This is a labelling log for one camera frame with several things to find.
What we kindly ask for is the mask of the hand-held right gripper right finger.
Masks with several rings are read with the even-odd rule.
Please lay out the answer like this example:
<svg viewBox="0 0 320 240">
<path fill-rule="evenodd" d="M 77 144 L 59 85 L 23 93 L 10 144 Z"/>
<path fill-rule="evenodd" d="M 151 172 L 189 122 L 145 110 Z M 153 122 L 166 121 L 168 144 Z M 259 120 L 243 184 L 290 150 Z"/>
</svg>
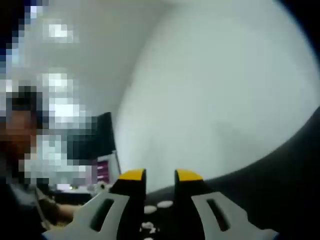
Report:
<svg viewBox="0 0 320 240">
<path fill-rule="evenodd" d="M 273 240 L 277 235 L 254 226 L 245 210 L 181 168 L 174 172 L 174 219 L 179 240 Z"/>
</svg>

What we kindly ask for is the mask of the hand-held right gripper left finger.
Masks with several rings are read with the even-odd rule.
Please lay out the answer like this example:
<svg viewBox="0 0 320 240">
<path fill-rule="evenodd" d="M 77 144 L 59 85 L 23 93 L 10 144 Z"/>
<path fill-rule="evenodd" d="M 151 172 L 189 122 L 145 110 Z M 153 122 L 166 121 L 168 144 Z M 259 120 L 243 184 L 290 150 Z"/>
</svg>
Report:
<svg viewBox="0 0 320 240">
<path fill-rule="evenodd" d="M 121 174 L 78 209 L 71 223 L 43 233 L 46 240 L 138 240 L 146 198 L 146 170 Z"/>
</svg>

